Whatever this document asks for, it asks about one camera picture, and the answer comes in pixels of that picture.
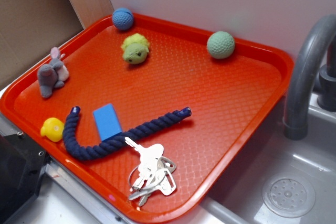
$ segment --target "stuffed bunny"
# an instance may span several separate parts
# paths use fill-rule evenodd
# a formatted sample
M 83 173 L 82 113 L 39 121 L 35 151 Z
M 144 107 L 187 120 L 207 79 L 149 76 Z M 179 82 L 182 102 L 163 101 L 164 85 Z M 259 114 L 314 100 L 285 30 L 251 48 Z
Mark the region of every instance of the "stuffed bunny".
M 69 72 L 60 60 L 60 51 L 54 47 L 50 51 L 52 58 L 49 64 L 43 64 L 37 71 L 38 84 L 43 98 L 49 98 L 54 88 L 62 88 L 68 79 Z
M 56 69 L 58 80 L 65 82 L 69 78 L 69 71 L 66 66 L 64 66 L 64 63 L 60 60 L 64 54 L 61 55 L 60 50 L 57 47 L 53 47 L 50 51 L 50 56 L 52 58 L 50 65 Z

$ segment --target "rope toy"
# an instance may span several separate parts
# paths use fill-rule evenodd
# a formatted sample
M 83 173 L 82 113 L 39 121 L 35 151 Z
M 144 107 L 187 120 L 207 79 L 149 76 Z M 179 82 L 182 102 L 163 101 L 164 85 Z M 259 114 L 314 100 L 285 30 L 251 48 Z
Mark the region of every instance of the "rope toy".
M 70 114 L 67 116 L 63 130 L 63 141 L 67 152 L 74 158 L 82 161 L 103 158 L 118 151 L 124 146 L 127 146 L 127 143 L 125 142 L 126 136 L 134 141 L 138 141 L 191 116 L 191 109 L 186 107 L 180 111 L 176 110 L 172 113 L 167 113 L 150 122 L 145 122 L 133 129 L 122 132 L 110 140 L 101 142 L 99 145 L 84 147 L 78 144 L 75 135 L 79 120 L 79 112 L 80 107 L 76 106 L 71 109 Z

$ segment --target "yellow rubber duck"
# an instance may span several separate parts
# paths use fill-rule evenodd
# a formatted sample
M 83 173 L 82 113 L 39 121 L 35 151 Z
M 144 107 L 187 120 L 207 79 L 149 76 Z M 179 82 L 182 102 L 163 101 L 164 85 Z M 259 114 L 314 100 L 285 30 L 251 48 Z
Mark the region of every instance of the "yellow rubber duck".
M 44 121 L 41 128 L 41 136 L 46 136 L 53 142 L 58 142 L 62 139 L 64 123 L 57 118 L 48 118 Z

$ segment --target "pink ear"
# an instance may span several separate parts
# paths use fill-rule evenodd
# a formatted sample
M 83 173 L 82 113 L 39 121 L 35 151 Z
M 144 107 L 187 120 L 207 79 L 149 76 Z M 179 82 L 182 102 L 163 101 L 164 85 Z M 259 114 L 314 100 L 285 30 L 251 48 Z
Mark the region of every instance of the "pink ear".
M 59 59 L 61 56 L 61 53 L 57 47 L 53 47 L 50 51 L 50 56 L 53 59 Z

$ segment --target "green rubber ball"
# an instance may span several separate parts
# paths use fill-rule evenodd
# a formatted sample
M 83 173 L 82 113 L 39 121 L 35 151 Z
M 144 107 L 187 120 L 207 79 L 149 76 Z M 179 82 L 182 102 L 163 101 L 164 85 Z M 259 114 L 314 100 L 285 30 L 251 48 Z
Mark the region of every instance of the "green rubber ball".
M 231 34 L 218 31 L 209 37 L 206 48 L 215 59 L 225 59 L 235 50 L 235 40 Z

